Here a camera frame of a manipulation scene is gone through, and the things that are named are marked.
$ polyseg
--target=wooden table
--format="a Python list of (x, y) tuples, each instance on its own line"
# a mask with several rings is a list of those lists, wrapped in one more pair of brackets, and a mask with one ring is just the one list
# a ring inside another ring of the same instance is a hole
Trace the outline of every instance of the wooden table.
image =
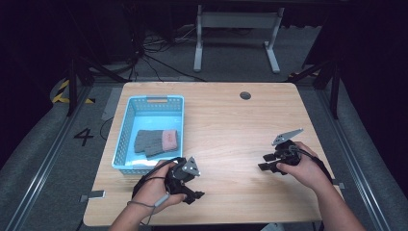
[[(249, 100), (240, 93), (251, 94)], [(201, 176), (187, 186), (205, 195), (188, 205), (166, 208), (151, 225), (267, 223), (321, 220), (314, 193), (290, 175), (260, 171), (273, 139), (303, 128), (294, 141), (315, 150), (332, 174), (318, 136), (293, 84), (129, 83), (117, 105), (92, 190), (105, 198), (89, 201), (84, 223), (111, 225), (131, 199), (140, 179), (111, 166), (129, 96), (181, 94), (185, 97), (184, 156), (193, 156)]]

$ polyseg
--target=hand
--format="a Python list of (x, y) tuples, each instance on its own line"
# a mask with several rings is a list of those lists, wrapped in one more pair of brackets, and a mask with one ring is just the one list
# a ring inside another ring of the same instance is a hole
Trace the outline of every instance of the hand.
[[(163, 162), (164, 161), (160, 161), (158, 164), (156, 164), (156, 166), (160, 165)], [(138, 193), (136, 193), (136, 195), (132, 198), (132, 200), (146, 205), (154, 205), (159, 199), (161, 199), (164, 195), (167, 194), (164, 177), (166, 177), (168, 170), (173, 166), (175, 166), (175, 163), (165, 165), (158, 169), (156, 172), (154, 172), (151, 176), (149, 176), (148, 179), (155, 177), (160, 178), (151, 180), (146, 179), (147, 181), (143, 184), (143, 186), (140, 188)], [(163, 209), (170, 205), (175, 205), (182, 202), (185, 198), (186, 198), (185, 194), (171, 195), (163, 204), (154, 209), (154, 214), (161, 212)], [(153, 208), (149, 208), (139, 204), (129, 204), (128, 206), (141, 207), (140, 212), (138, 214), (140, 220), (149, 217), (153, 212)]]
[[(300, 149), (309, 152), (312, 156), (318, 156), (316, 152), (303, 144), (303, 142), (296, 141), (295, 144)], [(311, 188), (313, 191), (316, 191), (320, 186), (326, 183), (331, 185), (327, 177), (321, 171), (320, 167), (306, 155), (300, 156), (300, 162), (297, 166), (289, 166), (282, 163), (278, 163), (276, 166), (278, 169), (288, 172), (290, 175), (296, 178), (296, 180), (298, 180), (304, 186)]]

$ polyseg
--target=finger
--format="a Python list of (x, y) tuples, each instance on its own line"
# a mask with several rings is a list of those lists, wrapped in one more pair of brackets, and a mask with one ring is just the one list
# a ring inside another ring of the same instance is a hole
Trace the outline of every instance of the finger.
[(310, 153), (312, 156), (318, 156), (318, 154), (316, 152), (314, 152), (310, 147), (308, 147), (307, 145), (305, 145), (303, 142), (301, 141), (295, 141), (294, 142), (296, 144), (296, 146), (300, 149), (303, 149), (305, 151), (307, 151), (308, 153)]
[[(164, 162), (165, 162), (164, 160), (159, 161), (159, 162), (156, 164), (156, 167), (158, 167), (159, 165), (163, 164)], [(164, 177), (164, 176), (166, 176), (168, 170), (169, 170), (171, 167), (174, 167), (175, 165), (176, 165), (176, 164), (175, 164), (174, 162), (171, 162), (171, 163), (169, 163), (169, 164), (167, 164), (167, 165), (161, 167), (160, 169), (158, 169), (158, 170), (153, 174), (153, 176), (163, 176), (163, 177)]]
[(281, 171), (289, 173), (290, 175), (293, 175), (293, 173), (296, 170), (295, 167), (290, 166), (290, 165), (286, 165), (286, 164), (283, 164), (283, 163), (276, 164), (276, 167)]
[(167, 207), (167, 206), (170, 206), (170, 205), (179, 204), (179, 203), (183, 202), (183, 200), (185, 200), (186, 197), (187, 196), (185, 194), (181, 194), (181, 193), (180, 194), (173, 194), (168, 198), (168, 200), (166, 200), (164, 205)]

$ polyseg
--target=metal stand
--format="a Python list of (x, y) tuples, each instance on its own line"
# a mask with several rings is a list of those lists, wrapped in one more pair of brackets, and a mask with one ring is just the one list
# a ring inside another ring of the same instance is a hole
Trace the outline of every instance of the metal stand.
[(201, 5), (197, 11), (197, 45), (195, 47), (194, 67), (195, 72), (201, 71), (203, 54), (202, 28), (260, 28), (271, 29), (272, 35), (269, 41), (265, 41), (265, 49), (273, 73), (279, 73), (279, 65), (273, 52), (273, 44), (282, 20), (284, 8), (277, 13), (215, 13), (202, 12)]

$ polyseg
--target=blue basket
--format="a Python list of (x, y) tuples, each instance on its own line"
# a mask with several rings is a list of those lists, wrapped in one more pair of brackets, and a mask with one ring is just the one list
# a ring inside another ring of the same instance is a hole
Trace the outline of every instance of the blue basket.
[[(146, 174), (160, 161), (183, 156), (184, 97), (136, 95), (129, 98), (112, 167), (123, 174)], [(177, 149), (146, 158), (134, 149), (139, 130), (177, 130)]]

